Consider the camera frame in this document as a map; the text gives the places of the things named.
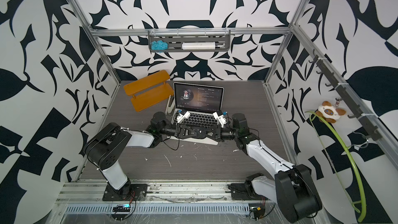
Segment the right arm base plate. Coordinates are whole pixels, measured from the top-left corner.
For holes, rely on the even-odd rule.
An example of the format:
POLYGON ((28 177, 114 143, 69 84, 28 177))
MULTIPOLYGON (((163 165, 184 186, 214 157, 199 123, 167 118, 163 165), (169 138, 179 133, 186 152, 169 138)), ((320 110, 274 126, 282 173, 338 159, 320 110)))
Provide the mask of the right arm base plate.
POLYGON ((231 191, 233 200, 260 200, 261 197, 257 195, 251 183, 245 182, 243 184, 230 184, 228 189, 231 191))

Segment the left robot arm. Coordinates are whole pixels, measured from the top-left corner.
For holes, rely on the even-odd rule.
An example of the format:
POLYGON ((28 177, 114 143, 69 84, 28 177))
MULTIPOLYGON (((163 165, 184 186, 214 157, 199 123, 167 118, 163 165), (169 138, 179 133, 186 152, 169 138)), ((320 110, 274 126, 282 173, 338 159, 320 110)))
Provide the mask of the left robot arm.
POLYGON ((88 160, 96 166, 115 191, 125 188, 130 180, 123 172, 119 157, 128 147, 154 148, 163 136, 180 140, 206 138, 204 127, 190 127, 179 121, 172 124, 165 113, 156 112, 145 131, 124 128, 114 122, 105 126, 83 148, 88 160))

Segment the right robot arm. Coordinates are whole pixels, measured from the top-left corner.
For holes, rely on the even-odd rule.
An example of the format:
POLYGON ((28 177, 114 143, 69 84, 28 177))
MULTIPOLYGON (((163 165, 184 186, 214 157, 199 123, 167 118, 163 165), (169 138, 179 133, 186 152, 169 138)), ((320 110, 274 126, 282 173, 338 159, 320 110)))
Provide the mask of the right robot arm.
POLYGON ((234 114, 231 124, 220 121, 208 128, 194 127, 194 131, 197 139, 234 140, 240 150, 260 164, 272 178, 259 175, 250 179, 253 192, 273 201, 290 223, 315 218, 322 210, 311 169, 288 162, 268 148, 248 126, 244 114, 234 114))

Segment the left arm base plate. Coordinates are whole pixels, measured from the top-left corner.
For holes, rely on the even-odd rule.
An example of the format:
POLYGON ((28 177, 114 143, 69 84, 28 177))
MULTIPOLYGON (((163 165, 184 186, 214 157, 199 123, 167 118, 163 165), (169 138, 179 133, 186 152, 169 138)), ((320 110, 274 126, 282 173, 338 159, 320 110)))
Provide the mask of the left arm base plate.
POLYGON ((125 184, 121 189, 115 190, 110 184, 107 184, 102 200, 111 201, 127 201, 131 197, 135 200, 144 200, 147 195, 147 184, 125 184))

